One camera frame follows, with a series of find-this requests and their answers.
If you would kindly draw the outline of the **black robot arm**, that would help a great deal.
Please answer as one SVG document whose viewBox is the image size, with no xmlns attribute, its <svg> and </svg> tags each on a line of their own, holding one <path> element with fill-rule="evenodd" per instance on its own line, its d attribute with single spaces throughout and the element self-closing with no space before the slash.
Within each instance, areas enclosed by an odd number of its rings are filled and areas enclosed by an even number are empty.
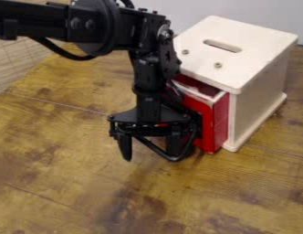
<svg viewBox="0 0 303 234">
<path fill-rule="evenodd" d="M 202 126 L 199 114 L 181 105 L 183 94 L 173 81 L 182 61 L 166 16 L 137 8 L 131 0 L 71 0 L 67 5 L 0 0 L 0 39 L 18 37 L 77 61 L 126 50 L 138 104 L 109 117 L 123 159 L 133 159 L 134 140 L 171 162 L 189 155 Z"/>
</svg>

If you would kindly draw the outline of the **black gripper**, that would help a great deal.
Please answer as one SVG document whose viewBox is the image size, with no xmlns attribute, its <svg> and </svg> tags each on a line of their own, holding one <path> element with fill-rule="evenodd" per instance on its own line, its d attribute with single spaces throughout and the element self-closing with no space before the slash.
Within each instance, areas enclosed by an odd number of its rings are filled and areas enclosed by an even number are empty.
<svg viewBox="0 0 303 234">
<path fill-rule="evenodd" d="M 110 136 L 118 141 L 123 159 L 133 160 L 133 138 L 166 137 L 169 158 L 183 155 L 185 138 L 190 142 L 201 135 L 201 115 L 182 102 L 186 96 L 181 90 L 135 91 L 137 106 L 113 113 L 109 117 Z"/>
</svg>

